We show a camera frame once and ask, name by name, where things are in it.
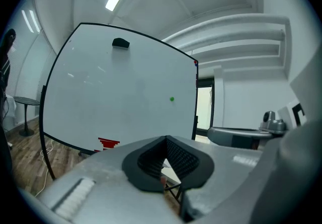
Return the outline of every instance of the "window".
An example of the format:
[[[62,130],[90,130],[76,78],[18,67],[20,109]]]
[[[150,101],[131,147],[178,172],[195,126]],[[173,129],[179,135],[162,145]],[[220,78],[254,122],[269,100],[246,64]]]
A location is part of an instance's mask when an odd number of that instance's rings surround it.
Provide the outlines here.
[[[197,135],[207,136],[208,129],[212,127],[214,93],[214,78],[198,80]]]

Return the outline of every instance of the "whiteboard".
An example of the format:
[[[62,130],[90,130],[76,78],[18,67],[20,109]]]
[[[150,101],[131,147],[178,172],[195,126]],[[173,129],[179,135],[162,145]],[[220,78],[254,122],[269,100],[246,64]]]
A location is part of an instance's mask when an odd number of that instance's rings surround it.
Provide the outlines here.
[[[112,47],[115,38],[129,48]],[[124,28],[82,23],[49,75],[43,131],[90,151],[161,135],[191,139],[197,78],[198,62],[174,47]]]

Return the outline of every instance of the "round table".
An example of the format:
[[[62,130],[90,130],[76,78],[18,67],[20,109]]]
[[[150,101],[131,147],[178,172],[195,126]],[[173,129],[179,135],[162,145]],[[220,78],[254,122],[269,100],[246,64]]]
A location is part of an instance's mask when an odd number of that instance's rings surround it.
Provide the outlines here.
[[[25,97],[14,97],[14,99],[15,99],[15,102],[25,105],[25,128],[20,130],[19,134],[21,136],[24,136],[24,137],[31,136],[35,132],[34,132],[34,130],[28,129],[28,125],[27,125],[27,107],[28,107],[28,105],[37,106],[37,105],[39,105],[39,101],[29,99],[29,98],[25,98]]]

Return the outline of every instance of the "table leg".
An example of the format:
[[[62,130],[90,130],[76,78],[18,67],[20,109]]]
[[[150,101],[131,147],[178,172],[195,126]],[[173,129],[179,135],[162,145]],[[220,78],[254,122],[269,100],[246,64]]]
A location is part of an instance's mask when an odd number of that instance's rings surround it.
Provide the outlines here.
[[[28,107],[28,105],[25,104],[25,128],[19,131],[19,135],[24,136],[24,137],[31,136],[31,135],[33,135],[35,133],[33,130],[28,129],[28,124],[27,124],[27,107]]]

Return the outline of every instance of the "black frame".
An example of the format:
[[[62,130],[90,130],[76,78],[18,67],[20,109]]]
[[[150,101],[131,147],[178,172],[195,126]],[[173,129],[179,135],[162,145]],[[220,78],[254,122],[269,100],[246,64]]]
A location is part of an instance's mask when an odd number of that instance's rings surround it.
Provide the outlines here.
[[[45,145],[45,137],[44,136],[47,136],[51,139],[53,139],[54,141],[56,142],[59,142],[63,145],[66,145],[68,147],[71,147],[73,149],[76,149],[76,150],[79,150],[81,151],[82,153],[85,153],[85,154],[94,154],[96,152],[93,152],[93,151],[90,151],[90,150],[87,150],[87,149],[83,149],[83,148],[80,148],[80,147],[77,147],[77,146],[74,146],[74,145],[71,145],[69,143],[66,143],[66,142],[62,142],[60,141],[59,139],[51,136],[50,134],[47,134],[46,132],[44,132],[44,129],[43,129],[43,110],[44,110],[44,103],[45,103],[45,97],[46,97],[46,91],[47,91],[47,86],[48,86],[48,83],[49,83],[49,80],[50,80],[50,76],[51,76],[51,73],[56,65],[56,62],[58,60],[58,57],[60,56],[63,48],[65,47],[66,43],[69,41],[69,39],[71,38],[71,36],[74,34],[74,32],[78,29],[78,27],[80,25],[99,25],[99,26],[106,26],[106,27],[112,27],[112,28],[116,28],[116,29],[121,29],[121,30],[125,30],[125,31],[129,31],[129,32],[132,32],[132,33],[136,33],[136,34],[139,34],[139,35],[143,35],[145,37],[148,37],[152,40],[155,40],[155,41],[158,41],[166,46],[169,46],[170,48],[172,49],[175,49],[176,51],[182,53],[183,55],[191,58],[192,60],[194,60],[196,62],[196,68],[197,68],[197,73],[196,73],[196,107],[195,107],[195,119],[194,119],[194,128],[193,128],[193,131],[192,131],[192,137],[191,139],[194,140],[195,137],[196,137],[196,126],[197,126],[197,118],[196,118],[196,114],[197,114],[197,102],[198,102],[198,71],[199,71],[199,64],[198,64],[198,60],[194,59],[193,57],[189,56],[188,54],[182,52],[181,50],[163,42],[163,41],[160,41],[156,38],[153,38],[149,35],[146,35],[146,34],[143,34],[143,33],[140,33],[140,32],[137,32],[137,31],[134,31],[134,30],[129,30],[129,29],[126,29],[126,28],[123,28],[123,27],[119,27],[119,26],[114,26],[114,25],[105,25],[105,24],[97,24],[97,23],[80,23],[74,30],[73,32],[71,33],[71,35],[66,39],[64,45],[62,46],[62,48],[60,49],[55,61],[54,61],[54,64],[52,65],[51,67],[51,70],[49,72],[49,76],[48,76],[48,79],[47,79],[47,82],[46,82],[46,85],[43,87],[43,90],[42,90],[42,94],[41,94],[41,100],[40,100],[40,109],[39,109],[39,133],[40,133],[40,141],[41,141],[41,144],[42,144],[42,150],[43,150],[43,153],[44,153],[44,159],[45,159],[45,162],[46,162],[46,165],[48,167],[48,170],[49,170],[49,173],[51,175],[51,177],[53,178],[53,180],[55,179],[55,175],[52,171],[52,168],[51,168],[51,165],[50,165],[50,162],[49,162],[49,159],[48,159],[48,155],[47,155],[47,150],[46,150],[46,145]]]
[[[209,123],[209,128],[211,128],[213,123],[213,112],[215,107],[215,79],[214,78],[200,79],[198,81],[197,87],[198,88],[211,87],[211,116],[210,116],[210,123]],[[196,128],[197,135],[207,136],[207,132],[208,132],[208,129],[202,129],[198,127]]]

